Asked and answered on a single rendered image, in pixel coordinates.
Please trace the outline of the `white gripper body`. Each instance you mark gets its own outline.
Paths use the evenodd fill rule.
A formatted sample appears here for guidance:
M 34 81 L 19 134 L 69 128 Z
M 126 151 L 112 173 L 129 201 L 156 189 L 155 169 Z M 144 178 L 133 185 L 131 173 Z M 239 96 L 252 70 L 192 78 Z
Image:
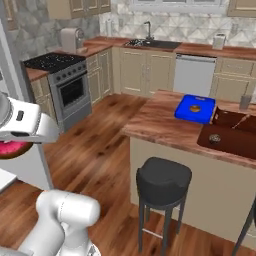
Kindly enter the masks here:
M 0 128 L 0 141 L 54 143 L 58 137 L 58 125 L 45 113 L 32 117 L 18 114 Z

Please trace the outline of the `white coffee machine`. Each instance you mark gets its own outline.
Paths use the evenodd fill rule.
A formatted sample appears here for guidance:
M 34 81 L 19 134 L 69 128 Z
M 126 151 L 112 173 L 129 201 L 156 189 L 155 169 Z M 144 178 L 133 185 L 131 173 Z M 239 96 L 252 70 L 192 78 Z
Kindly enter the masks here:
M 79 28 L 63 28 L 60 31 L 62 50 L 69 53 L 76 53 L 82 47 L 84 31 Z

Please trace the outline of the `white window frame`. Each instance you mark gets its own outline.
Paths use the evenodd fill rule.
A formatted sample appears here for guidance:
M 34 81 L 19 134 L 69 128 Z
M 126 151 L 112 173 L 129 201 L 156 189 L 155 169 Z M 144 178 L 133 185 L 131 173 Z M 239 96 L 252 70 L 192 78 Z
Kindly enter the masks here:
M 141 12 L 225 14 L 228 0 L 129 0 Z

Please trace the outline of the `white toaster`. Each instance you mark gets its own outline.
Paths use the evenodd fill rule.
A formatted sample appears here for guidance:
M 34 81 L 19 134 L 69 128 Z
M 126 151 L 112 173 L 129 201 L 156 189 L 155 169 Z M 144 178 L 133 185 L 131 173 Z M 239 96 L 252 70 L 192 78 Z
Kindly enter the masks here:
M 213 38 L 213 44 L 212 48 L 215 50 L 222 50 L 226 41 L 226 35 L 225 34 L 216 34 Z

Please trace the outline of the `beige base cupboards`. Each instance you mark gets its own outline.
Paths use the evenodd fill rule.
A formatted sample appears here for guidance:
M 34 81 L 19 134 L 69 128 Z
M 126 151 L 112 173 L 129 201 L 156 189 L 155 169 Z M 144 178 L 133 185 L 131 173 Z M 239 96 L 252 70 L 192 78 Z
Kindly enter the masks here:
M 256 61 L 218 57 L 210 90 L 212 98 L 240 102 L 256 91 Z
M 56 119 L 50 86 L 47 77 L 42 77 L 31 83 L 35 101 L 40 105 L 41 111 Z
M 90 45 L 86 57 L 93 104 L 113 93 L 151 97 L 173 90 L 174 52 Z

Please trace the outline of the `dark brown tray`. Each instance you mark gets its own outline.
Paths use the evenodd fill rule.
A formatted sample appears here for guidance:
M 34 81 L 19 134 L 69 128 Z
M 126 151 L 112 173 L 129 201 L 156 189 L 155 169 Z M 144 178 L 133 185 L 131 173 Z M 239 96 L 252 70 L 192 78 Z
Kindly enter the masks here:
M 221 141 L 217 144 L 209 142 L 211 134 L 218 134 Z M 217 125 L 204 125 L 197 144 L 209 149 L 222 151 L 256 160 L 256 129 L 229 128 Z

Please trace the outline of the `blue square tray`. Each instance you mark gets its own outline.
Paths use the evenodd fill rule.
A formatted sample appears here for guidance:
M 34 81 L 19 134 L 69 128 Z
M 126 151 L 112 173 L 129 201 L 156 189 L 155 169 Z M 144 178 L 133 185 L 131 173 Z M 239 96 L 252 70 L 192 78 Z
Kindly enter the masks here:
M 174 116 L 178 119 L 208 124 L 215 108 L 216 100 L 208 97 L 186 94 L 183 96 L 178 107 L 174 112 Z M 191 112 L 191 105 L 199 105 L 199 112 Z

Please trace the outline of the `white dishwasher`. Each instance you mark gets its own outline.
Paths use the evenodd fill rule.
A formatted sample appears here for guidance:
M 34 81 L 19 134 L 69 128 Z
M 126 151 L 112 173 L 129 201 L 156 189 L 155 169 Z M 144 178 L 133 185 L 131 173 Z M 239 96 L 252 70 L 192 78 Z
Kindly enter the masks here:
M 216 57 L 177 54 L 173 91 L 208 97 L 216 60 Z

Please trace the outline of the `beige wall cupboards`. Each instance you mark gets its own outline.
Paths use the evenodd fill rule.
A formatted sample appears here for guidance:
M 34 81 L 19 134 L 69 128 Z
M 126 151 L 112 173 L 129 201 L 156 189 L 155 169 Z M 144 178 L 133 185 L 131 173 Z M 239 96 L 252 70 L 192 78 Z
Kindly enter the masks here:
M 111 0 L 46 0 L 51 19 L 90 17 L 111 11 Z

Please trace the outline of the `grey oven with black hob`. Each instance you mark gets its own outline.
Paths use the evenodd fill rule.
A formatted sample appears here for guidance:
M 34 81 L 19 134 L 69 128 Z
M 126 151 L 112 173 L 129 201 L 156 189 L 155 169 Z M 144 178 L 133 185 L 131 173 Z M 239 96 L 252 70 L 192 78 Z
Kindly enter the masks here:
M 84 56 L 52 52 L 26 60 L 24 65 L 48 72 L 48 84 L 61 132 L 67 132 L 92 113 Z

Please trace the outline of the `dark sink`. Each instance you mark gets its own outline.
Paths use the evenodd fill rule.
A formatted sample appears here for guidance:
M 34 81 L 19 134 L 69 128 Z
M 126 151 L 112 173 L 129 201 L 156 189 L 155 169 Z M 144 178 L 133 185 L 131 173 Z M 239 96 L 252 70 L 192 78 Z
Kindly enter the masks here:
M 126 43 L 126 46 L 132 47 L 150 47 L 160 49 L 176 49 L 180 46 L 180 42 L 161 41 L 161 40 L 146 40 L 146 39 L 132 39 Z

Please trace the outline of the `grey fridge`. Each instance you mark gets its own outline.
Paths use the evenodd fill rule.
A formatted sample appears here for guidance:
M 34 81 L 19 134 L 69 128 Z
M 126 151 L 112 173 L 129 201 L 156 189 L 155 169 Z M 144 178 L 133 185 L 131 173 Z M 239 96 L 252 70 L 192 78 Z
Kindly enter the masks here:
M 24 69 L 21 68 L 9 34 L 5 15 L 0 15 L 0 70 L 8 95 L 11 98 L 28 102 L 30 95 L 24 80 Z M 34 144 L 29 151 L 17 158 L 0 160 L 0 168 L 15 174 L 19 180 L 42 190 L 53 188 L 48 164 L 40 144 Z

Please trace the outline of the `pink frosted donut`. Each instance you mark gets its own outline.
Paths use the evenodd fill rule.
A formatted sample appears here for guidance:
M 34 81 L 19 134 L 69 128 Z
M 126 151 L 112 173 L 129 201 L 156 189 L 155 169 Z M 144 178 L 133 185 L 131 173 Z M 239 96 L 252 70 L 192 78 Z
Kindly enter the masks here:
M 0 160 L 13 159 L 26 153 L 33 146 L 32 142 L 0 141 Z

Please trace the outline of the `white paper towel roll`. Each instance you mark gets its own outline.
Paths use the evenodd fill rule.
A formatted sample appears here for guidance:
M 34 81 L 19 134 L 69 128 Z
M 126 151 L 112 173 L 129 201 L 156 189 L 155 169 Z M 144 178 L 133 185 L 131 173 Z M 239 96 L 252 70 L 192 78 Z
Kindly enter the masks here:
M 106 33 L 107 37 L 113 36 L 113 21 L 111 19 L 106 20 Z

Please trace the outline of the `black tap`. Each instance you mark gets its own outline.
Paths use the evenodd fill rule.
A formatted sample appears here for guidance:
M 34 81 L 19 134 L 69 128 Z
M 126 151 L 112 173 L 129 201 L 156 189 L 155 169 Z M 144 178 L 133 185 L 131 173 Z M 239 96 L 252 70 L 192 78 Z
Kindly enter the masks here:
M 148 34 L 146 36 L 146 39 L 149 41 L 153 41 L 154 40 L 154 36 L 151 34 L 151 22 L 150 21 L 146 21 L 144 22 L 144 25 L 148 26 Z

